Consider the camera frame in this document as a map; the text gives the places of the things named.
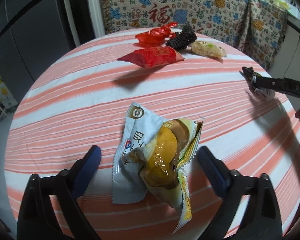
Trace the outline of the beige pastry wrapper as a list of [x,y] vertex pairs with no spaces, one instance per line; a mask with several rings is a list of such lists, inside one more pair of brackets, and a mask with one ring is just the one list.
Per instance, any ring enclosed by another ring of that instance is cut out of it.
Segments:
[[227,57],[225,49],[210,42],[195,41],[190,44],[191,51],[197,55],[217,58]]

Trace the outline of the black foam net sleeve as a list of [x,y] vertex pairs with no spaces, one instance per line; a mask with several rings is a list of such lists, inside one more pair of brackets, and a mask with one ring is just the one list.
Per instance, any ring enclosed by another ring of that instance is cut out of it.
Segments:
[[171,47],[176,51],[181,51],[195,42],[196,39],[197,35],[194,33],[193,28],[189,24],[186,24],[183,26],[180,33],[175,33],[175,37],[170,38],[166,42],[166,46]]

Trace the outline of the yellow green snack wrapper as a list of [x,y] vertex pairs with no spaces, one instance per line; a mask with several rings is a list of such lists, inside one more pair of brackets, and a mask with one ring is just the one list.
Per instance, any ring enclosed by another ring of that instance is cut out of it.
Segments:
[[131,103],[116,150],[112,202],[133,204],[150,192],[180,214],[175,231],[192,219],[185,167],[197,152],[202,121],[167,120],[139,103]]

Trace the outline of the red plastic bag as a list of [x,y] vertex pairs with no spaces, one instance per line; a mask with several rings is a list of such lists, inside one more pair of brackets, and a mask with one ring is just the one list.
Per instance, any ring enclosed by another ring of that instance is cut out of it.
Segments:
[[160,46],[165,43],[167,38],[174,38],[176,36],[172,28],[177,26],[177,22],[168,23],[147,32],[137,34],[135,38],[138,41],[138,45],[143,48]]

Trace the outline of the red foil snack packet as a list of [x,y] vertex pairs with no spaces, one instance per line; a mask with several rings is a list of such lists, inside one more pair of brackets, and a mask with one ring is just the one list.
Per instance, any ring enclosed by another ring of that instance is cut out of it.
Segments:
[[130,62],[149,69],[184,61],[184,57],[171,47],[157,46],[135,50],[118,58],[117,61]]

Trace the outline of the small patterned fu cloth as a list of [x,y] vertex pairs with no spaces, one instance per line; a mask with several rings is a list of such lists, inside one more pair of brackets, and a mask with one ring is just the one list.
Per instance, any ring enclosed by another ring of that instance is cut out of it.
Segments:
[[281,48],[287,25],[285,9],[262,0],[248,0],[237,49],[269,70]]

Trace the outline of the yellow green plastic containers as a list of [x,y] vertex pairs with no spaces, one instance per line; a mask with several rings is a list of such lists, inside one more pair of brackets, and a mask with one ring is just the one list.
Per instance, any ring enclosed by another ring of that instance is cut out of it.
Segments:
[[289,4],[284,0],[266,0],[266,1],[270,4],[273,4],[273,5],[277,6],[277,7],[280,7],[280,8],[286,9],[286,10],[290,9]]

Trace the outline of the large patterned fu cloth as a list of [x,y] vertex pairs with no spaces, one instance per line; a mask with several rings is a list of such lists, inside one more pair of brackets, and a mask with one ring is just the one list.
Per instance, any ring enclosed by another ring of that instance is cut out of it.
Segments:
[[250,0],[101,0],[106,33],[189,24],[196,33],[243,50]]

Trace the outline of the round table striped tablecloth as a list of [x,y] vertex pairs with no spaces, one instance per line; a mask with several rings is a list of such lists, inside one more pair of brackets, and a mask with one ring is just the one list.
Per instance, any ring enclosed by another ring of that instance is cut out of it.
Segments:
[[99,168],[78,204],[102,239],[194,239],[221,200],[196,159],[186,165],[192,218],[177,228],[179,213],[121,180],[138,202],[114,204],[113,166],[121,153],[148,143],[166,120],[203,124],[199,145],[244,176],[270,176],[287,232],[300,203],[300,122],[281,93],[269,101],[254,94],[241,74],[254,60],[218,42],[226,57],[185,52],[183,60],[145,69],[121,57],[137,50],[136,30],[90,41],[65,54],[32,85],[19,104],[5,152],[7,195],[14,217],[31,174],[69,169],[93,145]]

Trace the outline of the yellow cardboard box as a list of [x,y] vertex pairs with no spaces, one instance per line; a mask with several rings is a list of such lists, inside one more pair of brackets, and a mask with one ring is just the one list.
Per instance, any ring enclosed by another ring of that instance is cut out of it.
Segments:
[[5,85],[4,81],[0,78],[0,102],[5,106],[6,109],[18,105],[17,100]]

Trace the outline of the dark grey refrigerator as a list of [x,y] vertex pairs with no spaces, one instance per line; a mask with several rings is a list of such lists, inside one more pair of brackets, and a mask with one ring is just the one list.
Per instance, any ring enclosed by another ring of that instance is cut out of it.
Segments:
[[0,76],[18,102],[74,47],[64,0],[0,0]]

